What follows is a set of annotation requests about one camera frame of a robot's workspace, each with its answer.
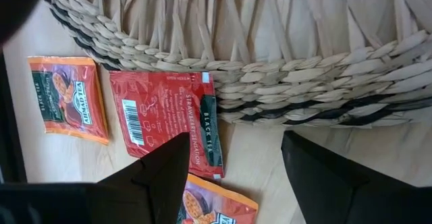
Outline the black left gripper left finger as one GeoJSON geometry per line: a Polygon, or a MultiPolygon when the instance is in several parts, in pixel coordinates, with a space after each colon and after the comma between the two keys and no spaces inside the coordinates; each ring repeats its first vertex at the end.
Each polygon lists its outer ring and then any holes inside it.
{"type": "Polygon", "coordinates": [[[175,224],[186,185],[183,132],[88,189],[90,224],[175,224]]]}

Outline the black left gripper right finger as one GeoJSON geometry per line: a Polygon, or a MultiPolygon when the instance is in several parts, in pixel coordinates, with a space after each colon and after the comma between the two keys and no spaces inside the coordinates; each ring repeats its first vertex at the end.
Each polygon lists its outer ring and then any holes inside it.
{"type": "Polygon", "coordinates": [[[364,187],[373,170],[286,131],[283,161],[306,224],[375,224],[364,187]]]}

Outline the red strawberry tea packet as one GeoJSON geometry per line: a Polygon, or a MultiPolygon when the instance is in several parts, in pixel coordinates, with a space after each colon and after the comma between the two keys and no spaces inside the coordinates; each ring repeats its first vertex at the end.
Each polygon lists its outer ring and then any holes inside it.
{"type": "Polygon", "coordinates": [[[110,72],[128,154],[141,158],[182,132],[190,135],[189,172],[221,179],[223,154],[213,78],[208,72],[110,72]]]}

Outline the orange peach tea packet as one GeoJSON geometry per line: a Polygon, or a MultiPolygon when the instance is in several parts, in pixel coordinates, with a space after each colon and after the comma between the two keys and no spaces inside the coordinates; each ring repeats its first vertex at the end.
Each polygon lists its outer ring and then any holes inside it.
{"type": "Polygon", "coordinates": [[[176,224],[255,224],[259,205],[189,174],[176,224]]]}
{"type": "Polygon", "coordinates": [[[49,134],[107,145],[99,73],[89,57],[28,57],[38,106],[49,134]]]}

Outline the round woven straw placemat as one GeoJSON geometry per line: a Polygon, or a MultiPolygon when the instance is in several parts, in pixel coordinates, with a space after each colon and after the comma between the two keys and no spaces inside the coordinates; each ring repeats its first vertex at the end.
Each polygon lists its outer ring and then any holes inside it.
{"type": "Polygon", "coordinates": [[[210,72],[231,123],[432,121],[432,0],[45,0],[107,69],[210,72]]]}

